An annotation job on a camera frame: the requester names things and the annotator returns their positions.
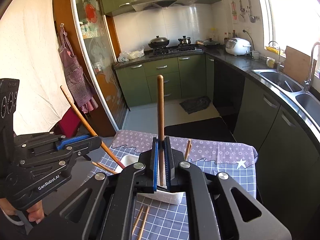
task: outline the gas stove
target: gas stove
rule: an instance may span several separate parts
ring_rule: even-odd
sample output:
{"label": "gas stove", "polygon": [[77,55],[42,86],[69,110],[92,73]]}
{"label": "gas stove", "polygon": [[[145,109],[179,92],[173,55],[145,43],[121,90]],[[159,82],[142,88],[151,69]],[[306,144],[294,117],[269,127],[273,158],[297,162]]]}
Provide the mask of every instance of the gas stove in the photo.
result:
{"label": "gas stove", "polygon": [[172,53],[179,53],[181,51],[202,51],[202,49],[197,48],[194,44],[185,44],[185,45],[178,45],[172,47],[165,47],[161,49],[153,49],[152,54],[149,57],[156,57],[159,55],[164,54],[172,54]]}

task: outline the stainless steel sink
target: stainless steel sink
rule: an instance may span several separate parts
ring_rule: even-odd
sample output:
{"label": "stainless steel sink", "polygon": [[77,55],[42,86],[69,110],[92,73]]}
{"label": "stainless steel sink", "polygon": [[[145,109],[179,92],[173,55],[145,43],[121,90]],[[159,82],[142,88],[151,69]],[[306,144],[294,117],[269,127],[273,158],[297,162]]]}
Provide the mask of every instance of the stainless steel sink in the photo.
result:
{"label": "stainless steel sink", "polygon": [[298,92],[302,88],[286,75],[278,72],[260,72],[260,75],[288,92]]}
{"label": "stainless steel sink", "polygon": [[263,79],[273,83],[276,87],[281,88],[287,92],[299,92],[302,90],[302,86],[295,82],[293,79],[283,73],[278,73],[275,70],[252,70],[257,73]]}
{"label": "stainless steel sink", "polygon": [[307,111],[312,119],[320,126],[320,103],[312,95],[302,93],[296,96],[297,102]]}
{"label": "stainless steel sink", "polygon": [[276,72],[276,70],[263,69],[252,70],[252,72],[285,94],[320,132],[320,102],[310,92],[304,92],[298,82],[283,73]]}

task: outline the kitchen tap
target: kitchen tap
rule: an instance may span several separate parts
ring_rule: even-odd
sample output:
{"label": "kitchen tap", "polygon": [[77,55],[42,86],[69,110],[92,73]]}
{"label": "kitchen tap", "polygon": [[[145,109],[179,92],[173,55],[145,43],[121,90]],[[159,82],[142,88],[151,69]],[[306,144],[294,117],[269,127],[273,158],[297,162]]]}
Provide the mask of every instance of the kitchen tap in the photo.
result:
{"label": "kitchen tap", "polygon": [[[272,42],[275,42],[276,44],[278,44],[278,42],[276,42],[276,41],[270,41],[268,45],[270,45],[270,43],[272,43]],[[280,54],[281,54],[281,49],[280,49],[280,46],[279,46],[279,59],[278,59],[278,65],[277,65],[277,72],[278,73],[280,72],[280,67],[281,67]]]}
{"label": "kitchen tap", "polygon": [[304,91],[308,93],[310,85],[311,85],[311,74],[312,74],[312,69],[313,69],[313,51],[315,50],[315,47],[317,45],[320,45],[320,42],[317,41],[315,44],[313,44],[312,50],[311,50],[311,57],[310,57],[310,65],[309,65],[309,75],[308,79],[305,80],[304,82]]}

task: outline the mug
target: mug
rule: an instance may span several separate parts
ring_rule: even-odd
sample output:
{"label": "mug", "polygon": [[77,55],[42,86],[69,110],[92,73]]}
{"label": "mug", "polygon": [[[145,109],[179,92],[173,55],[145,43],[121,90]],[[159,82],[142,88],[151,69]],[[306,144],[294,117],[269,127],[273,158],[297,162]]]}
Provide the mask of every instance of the mug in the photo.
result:
{"label": "mug", "polygon": [[266,61],[266,64],[268,67],[271,67],[273,68],[273,66],[275,65],[275,59],[274,58],[271,58],[271,57],[267,57],[267,61]]}
{"label": "mug", "polygon": [[260,52],[258,52],[258,51],[255,51],[255,50],[250,51],[250,55],[251,55],[252,58],[254,58],[254,59],[259,59],[259,58],[260,58],[260,57],[259,57],[259,54],[260,54]]}

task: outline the window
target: window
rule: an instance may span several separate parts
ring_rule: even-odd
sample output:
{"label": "window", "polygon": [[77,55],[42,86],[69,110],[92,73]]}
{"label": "window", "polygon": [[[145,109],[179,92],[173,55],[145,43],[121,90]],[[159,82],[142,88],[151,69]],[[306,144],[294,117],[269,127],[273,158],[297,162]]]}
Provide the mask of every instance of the window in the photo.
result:
{"label": "window", "polygon": [[[267,39],[311,55],[316,41],[320,41],[320,5],[317,0],[260,0],[265,46]],[[318,58],[318,49],[314,52]]]}

